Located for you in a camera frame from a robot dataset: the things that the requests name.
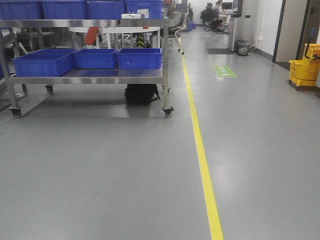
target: blue plastic crate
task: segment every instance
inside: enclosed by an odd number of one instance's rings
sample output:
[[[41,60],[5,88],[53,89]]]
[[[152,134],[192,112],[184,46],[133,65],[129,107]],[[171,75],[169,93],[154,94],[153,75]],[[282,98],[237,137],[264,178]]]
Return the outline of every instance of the blue plastic crate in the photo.
[[[41,2],[39,0],[0,0],[0,19],[43,19]]]
[[[123,48],[116,55],[119,69],[161,68],[161,48]]]
[[[81,49],[73,53],[77,69],[115,69],[117,49]]]
[[[136,14],[138,10],[148,9],[149,19],[162,19],[162,0],[126,0],[127,13]]]
[[[41,0],[45,19],[87,19],[86,0]]]
[[[189,22],[189,31],[192,31],[193,29],[195,29],[196,26],[197,26],[197,25],[196,25],[195,23]]]
[[[90,0],[87,2],[88,19],[121,19],[125,13],[124,0]]]
[[[74,49],[42,49],[13,59],[17,77],[60,77],[75,67]]]

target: metal rack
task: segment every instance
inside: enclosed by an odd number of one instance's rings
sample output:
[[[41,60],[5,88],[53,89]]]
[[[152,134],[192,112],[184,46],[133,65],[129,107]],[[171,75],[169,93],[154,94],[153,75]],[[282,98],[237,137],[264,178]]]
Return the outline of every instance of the metal rack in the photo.
[[[12,44],[15,56],[19,56],[16,36],[11,32],[3,37],[0,31],[0,61],[10,96],[10,110],[14,117],[22,115],[18,105],[14,84],[23,84],[23,91],[28,93],[26,84],[45,84],[48,93],[53,92],[53,84],[162,84],[164,90],[161,109],[171,117],[172,106],[168,99],[168,25],[167,19],[121,19],[121,20],[0,20],[0,27],[6,28],[64,28],[64,27],[163,27],[163,64],[159,70],[115,70],[115,76],[109,76],[103,70],[73,69],[61,77],[16,77],[10,74],[5,47]]]

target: stainless steel cart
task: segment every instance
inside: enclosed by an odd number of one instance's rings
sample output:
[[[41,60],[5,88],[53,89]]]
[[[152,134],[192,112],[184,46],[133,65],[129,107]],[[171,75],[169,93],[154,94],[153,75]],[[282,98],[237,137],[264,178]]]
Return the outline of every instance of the stainless steel cart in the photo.
[[[5,77],[7,90],[10,96],[10,110],[14,117],[22,115],[21,106],[15,94],[14,85],[23,84],[27,93],[26,84],[45,84],[48,93],[53,92],[54,84],[162,84],[164,90],[161,109],[165,116],[171,117],[172,106],[168,98],[168,25],[167,19],[121,19],[121,20],[0,20],[0,27],[5,28],[69,28],[69,27],[163,27],[163,62],[160,70],[117,70],[116,76],[97,74],[96,70],[84,71],[73,69],[61,77],[17,77],[10,74],[5,47],[13,44],[15,55],[19,55],[16,36],[13,32],[3,37],[0,31],[0,61]]]

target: cart handle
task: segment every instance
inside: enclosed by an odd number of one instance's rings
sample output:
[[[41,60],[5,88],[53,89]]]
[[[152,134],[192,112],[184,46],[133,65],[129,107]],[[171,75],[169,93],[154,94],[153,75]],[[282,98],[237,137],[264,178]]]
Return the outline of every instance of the cart handle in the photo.
[[[290,60],[289,63],[297,66],[305,65],[305,63],[297,63],[295,60]]]
[[[317,54],[314,55],[314,56],[308,56],[307,55],[308,51],[309,51],[309,48],[310,48],[311,38],[314,36],[315,32],[316,32],[316,29],[314,27],[312,27],[311,30],[310,30],[309,40],[308,40],[308,43],[307,43],[305,51],[304,51],[304,56],[307,59],[313,59],[313,60],[320,59],[320,56],[318,56]]]

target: gray epoxy floor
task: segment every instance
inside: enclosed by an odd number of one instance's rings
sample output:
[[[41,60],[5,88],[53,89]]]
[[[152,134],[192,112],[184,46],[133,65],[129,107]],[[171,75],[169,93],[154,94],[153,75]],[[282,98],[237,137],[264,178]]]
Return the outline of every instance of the gray epoxy floor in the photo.
[[[317,240],[320,98],[255,53],[207,54],[226,41],[182,37],[225,240]],[[1,240],[210,239],[181,56],[169,56],[172,118],[160,101],[127,106],[124,85],[30,85],[22,118],[0,112]]]
[[[225,239],[320,239],[319,89],[297,92],[287,70],[255,53],[206,53],[225,48],[227,36],[188,35],[182,42]],[[223,65],[238,77],[218,78],[212,67]]]

